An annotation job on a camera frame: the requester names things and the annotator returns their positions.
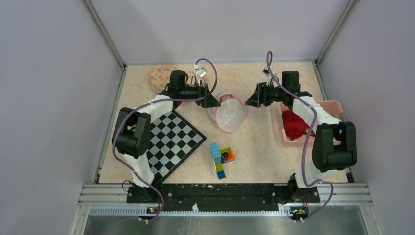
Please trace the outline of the white pink mesh laundry bag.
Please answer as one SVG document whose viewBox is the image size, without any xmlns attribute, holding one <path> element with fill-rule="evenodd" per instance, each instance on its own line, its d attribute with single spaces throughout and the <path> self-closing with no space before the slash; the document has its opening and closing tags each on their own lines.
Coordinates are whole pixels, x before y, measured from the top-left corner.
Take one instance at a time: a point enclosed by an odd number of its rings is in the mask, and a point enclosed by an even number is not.
<svg viewBox="0 0 415 235">
<path fill-rule="evenodd" d="M 208 108 L 209 115 L 223 132 L 234 132 L 242 123 L 245 115 L 242 100 L 230 92 L 220 92 L 215 98 L 221 106 Z"/>
</svg>

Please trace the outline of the red bra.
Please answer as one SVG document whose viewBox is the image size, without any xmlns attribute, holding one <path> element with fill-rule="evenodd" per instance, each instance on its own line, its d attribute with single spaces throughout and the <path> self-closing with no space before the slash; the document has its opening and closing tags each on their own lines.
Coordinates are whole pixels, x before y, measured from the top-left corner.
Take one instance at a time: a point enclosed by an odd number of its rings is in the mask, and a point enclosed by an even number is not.
<svg viewBox="0 0 415 235">
<path fill-rule="evenodd" d="M 307 135 L 309 125 L 298 115 L 291 110 L 282 112 L 282 121 L 285 134 L 290 140 L 295 140 L 303 135 Z"/>
</svg>

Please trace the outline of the pink plastic basket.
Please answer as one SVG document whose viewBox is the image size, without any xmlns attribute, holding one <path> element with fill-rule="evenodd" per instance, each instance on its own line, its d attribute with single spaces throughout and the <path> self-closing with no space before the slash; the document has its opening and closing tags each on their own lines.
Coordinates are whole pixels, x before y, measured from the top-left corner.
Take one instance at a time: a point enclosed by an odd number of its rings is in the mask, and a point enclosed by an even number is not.
<svg viewBox="0 0 415 235">
<path fill-rule="evenodd" d="M 327 113 L 335 118 L 339 118 L 340 114 L 343 112 L 340 102 L 338 101 L 317 101 L 320 107 L 322 107 Z M 287 135 L 288 131 L 284 129 L 285 126 L 290 127 L 289 132 L 296 126 L 302 125 L 303 121 L 300 121 L 299 117 L 296 117 L 294 121 L 289 121 L 288 118 L 294 117 L 293 114 L 284 115 L 285 111 L 291 111 L 285 106 L 282 102 L 279 103 L 277 118 L 279 122 L 279 128 L 281 129 L 282 137 L 282 146 L 284 147 L 303 147 L 306 134 L 308 129 L 303 129 L 303 135 L 299 136 L 298 134 L 292 135 L 291 133 Z"/>
</svg>

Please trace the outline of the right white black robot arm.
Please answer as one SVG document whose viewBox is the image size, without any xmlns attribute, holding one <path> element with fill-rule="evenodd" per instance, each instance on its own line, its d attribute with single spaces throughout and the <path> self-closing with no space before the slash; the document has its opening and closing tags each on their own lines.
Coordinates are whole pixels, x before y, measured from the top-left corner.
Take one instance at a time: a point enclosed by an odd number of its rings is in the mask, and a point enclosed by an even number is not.
<svg viewBox="0 0 415 235">
<path fill-rule="evenodd" d="M 290 177 L 287 190 L 282 193 L 285 201 L 299 202 L 330 174 L 357 163 L 356 128 L 352 122 L 330 115 L 309 92 L 302 91 L 297 71 L 284 71 L 281 81 L 270 69 L 262 72 L 268 80 L 257 84 L 245 104 L 261 107 L 281 102 L 308 125 L 304 147 L 308 146 L 311 134 L 315 135 L 312 161 L 306 164 L 302 157 L 301 171 Z"/>
</svg>

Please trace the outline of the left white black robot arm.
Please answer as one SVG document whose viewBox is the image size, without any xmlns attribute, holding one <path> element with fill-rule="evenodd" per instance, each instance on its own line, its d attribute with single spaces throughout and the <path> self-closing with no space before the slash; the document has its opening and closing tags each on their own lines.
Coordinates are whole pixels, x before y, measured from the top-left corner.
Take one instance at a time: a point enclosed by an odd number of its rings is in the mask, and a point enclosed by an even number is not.
<svg viewBox="0 0 415 235">
<path fill-rule="evenodd" d="M 151 124 L 184 102 L 195 102 L 203 108 L 221 105 L 207 84 L 191 86 L 186 83 L 187 79 L 185 71 L 173 70 L 166 88 L 155 98 L 134 109 L 124 107 L 119 111 L 112 137 L 113 153 L 124 157 L 121 163 L 131 170 L 134 185 L 140 187 L 138 196 L 144 202 L 152 202 L 157 196 L 157 189 L 151 185 L 154 174 L 147 159 Z"/>
</svg>

